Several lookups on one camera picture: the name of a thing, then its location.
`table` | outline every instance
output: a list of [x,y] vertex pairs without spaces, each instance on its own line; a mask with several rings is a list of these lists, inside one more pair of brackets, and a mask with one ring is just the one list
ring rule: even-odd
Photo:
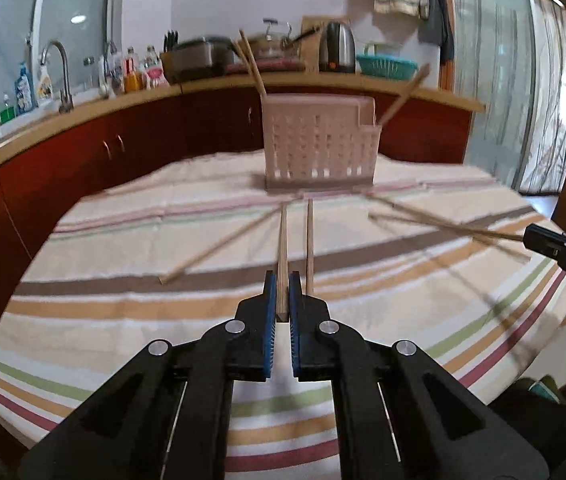
[[[274,267],[274,217],[166,286],[158,276],[288,199],[263,190],[262,152],[171,164],[80,201],[37,254],[0,320],[0,422],[32,446],[155,338],[198,339],[259,294]],[[379,156],[374,191],[478,227],[558,230],[467,166]],[[386,205],[314,193],[314,295],[369,340],[408,338],[483,402],[530,364],[566,315],[566,275],[516,242],[374,223]],[[290,272],[305,262],[304,203],[288,207]],[[339,478],[329,383],[291,374],[277,324],[272,378],[235,383],[229,479]]]

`dark gray cloth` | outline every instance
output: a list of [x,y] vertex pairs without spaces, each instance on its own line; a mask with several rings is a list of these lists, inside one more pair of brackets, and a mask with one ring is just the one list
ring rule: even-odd
[[418,40],[441,48],[441,64],[454,59],[454,35],[449,23],[447,0],[429,0],[429,17],[420,23]]

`stainless steel kettle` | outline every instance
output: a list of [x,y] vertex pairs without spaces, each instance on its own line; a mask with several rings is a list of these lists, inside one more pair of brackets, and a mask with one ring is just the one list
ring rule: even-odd
[[352,30],[341,22],[329,22],[320,36],[319,71],[356,72],[356,49]]

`wooden countertop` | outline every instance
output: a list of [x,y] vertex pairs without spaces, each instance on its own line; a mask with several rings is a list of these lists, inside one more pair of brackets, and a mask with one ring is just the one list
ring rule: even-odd
[[[348,88],[361,91],[385,92],[399,94],[406,83],[375,78],[359,74],[327,74],[327,73],[265,73],[263,82],[266,86],[319,86],[327,88]],[[115,99],[91,102],[79,105],[71,113],[54,115],[17,130],[3,142],[0,142],[0,165],[32,146],[50,137],[67,131],[79,124],[87,123],[98,117],[111,114],[124,108],[165,99],[181,94],[218,90],[226,88],[246,88],[252,86],[252,79],[247,75],[232,75],[204,79],[159,88],[143,92],[127,94]],[[460,108],[471,112],[484,112],[485,105],[473,99],[458,97],[448,91],[422,88],[413,96],[417,99],[435,102],[442,105]]]

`teal plastic basket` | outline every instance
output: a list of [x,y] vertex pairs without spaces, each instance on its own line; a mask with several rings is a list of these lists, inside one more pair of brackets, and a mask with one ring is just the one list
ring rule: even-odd
[[368,45],[365,45],[364,54],[356,56],[364,75],[407,81],[418,70],[418,65],[413,61],[394,56],[372,56],[367,53],[367,48]]

